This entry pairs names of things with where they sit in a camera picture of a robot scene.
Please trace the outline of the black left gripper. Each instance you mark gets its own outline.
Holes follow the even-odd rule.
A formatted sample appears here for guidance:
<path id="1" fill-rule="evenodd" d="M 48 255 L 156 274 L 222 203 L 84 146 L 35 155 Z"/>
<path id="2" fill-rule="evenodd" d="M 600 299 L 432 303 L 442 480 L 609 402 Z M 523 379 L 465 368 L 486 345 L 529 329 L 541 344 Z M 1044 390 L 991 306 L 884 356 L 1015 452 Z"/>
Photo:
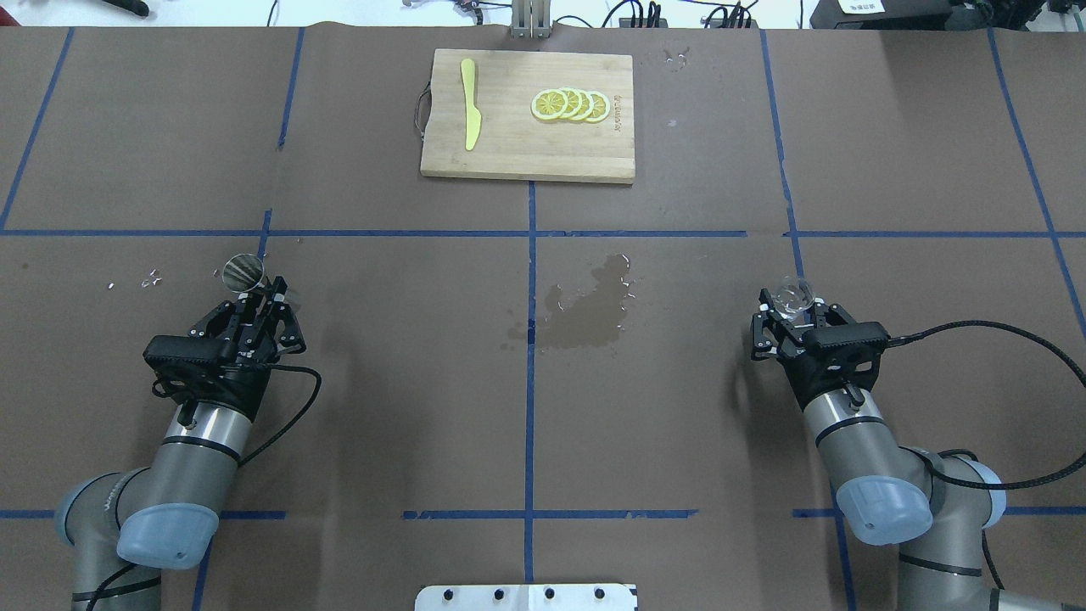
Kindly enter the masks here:
<path id="1" fill-rule="evenodd" d="M 174 400 L 186 415 L 194 413 L 198 403 L 205 403 L 255 418 L 272 367 L 282 356 L 306 349 L 296 313 L 288 305 L 283 276 L 272 279 L 266 300 L 242 295 L 220 302 L 185 336 L 225 340 L 230 352 L 230 361 L 214 372 L 180 379 L 159 378 L 153 372 L 153 395 Z"/>

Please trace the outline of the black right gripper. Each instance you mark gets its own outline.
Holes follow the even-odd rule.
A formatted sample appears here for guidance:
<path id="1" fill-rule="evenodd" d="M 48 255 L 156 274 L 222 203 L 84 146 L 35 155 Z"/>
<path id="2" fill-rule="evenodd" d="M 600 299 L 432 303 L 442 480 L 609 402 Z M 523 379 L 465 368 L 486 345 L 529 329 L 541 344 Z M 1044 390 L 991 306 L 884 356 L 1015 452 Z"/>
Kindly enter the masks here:
<path id="1" fill-rule="evenodd" d="M 816 305 L 810 324 L 796 324 L 776 316 L 775 296 L 770 290 L 761 289 L 758 301 L 759 311 L 753 313 L 750 321 L 752 360 L 781 364 L 803 409 L 834 391 L 844 392 L 854 409 L 866 405 L 866 392 L 873 390 L 879 378 L 883 351 L 810 353 L 801 341 L 803 333 L 812 328 L 861 322 L 833 303 Z"/>

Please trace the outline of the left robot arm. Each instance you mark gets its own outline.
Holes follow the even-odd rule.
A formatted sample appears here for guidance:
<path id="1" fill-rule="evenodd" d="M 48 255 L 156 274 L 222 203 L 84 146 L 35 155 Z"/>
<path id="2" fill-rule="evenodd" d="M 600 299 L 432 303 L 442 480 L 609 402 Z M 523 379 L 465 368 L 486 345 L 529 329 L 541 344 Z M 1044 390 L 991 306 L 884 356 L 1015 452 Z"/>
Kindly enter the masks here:
<path id="1" fill-rule="evenodd" d="M 283 277 L 232 281 L 184 336 L 148 342 L 153 395 L 175 410 L 151 464 L 86 480 L 54 514 L 75 553 L 74 610 L 159 610 L 165 571 L 201 564 L 282 357 L 306 349 Z"/>

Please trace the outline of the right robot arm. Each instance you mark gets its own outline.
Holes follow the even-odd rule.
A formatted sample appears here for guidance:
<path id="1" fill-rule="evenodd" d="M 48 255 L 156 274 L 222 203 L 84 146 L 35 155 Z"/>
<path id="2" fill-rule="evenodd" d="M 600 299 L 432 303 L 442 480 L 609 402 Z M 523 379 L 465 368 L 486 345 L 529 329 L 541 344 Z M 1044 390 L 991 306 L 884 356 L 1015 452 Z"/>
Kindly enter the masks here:
<path id="1" fill-rule="evenodd" d="M 988 530 L 1007 512 L 1009 491 L 1031 491 L 1083 469 L 1083 457 L 1038 478 L 1003 482 L 972 451 L 899 444 L 872 391 L 892 348 L 946 330 L 1003 330 L 1052 353 L 1083 380 L 1077 362 L 1016 326 L 955 321 L 892 336 L 838 303 L 815 297 L 801 278 L 761 289 L 750 320 L 750 359 L 781 365 L 854 537 L 898 550 L 899 610 L 1069 610 L 1070 603 L 1008 591 L 994 571 Z"/>

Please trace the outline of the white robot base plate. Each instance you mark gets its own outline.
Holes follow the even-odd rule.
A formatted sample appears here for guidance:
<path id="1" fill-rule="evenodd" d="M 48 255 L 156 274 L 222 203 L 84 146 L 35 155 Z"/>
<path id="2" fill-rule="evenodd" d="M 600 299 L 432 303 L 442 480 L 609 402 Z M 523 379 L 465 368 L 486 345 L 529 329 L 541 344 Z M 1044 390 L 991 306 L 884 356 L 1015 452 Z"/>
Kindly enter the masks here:
<path id="1" fill-rule="evenodd" d="M 637 610 L 635 585 L 557 583 L 437 585 L 416 596 L 415 610 Z"/>

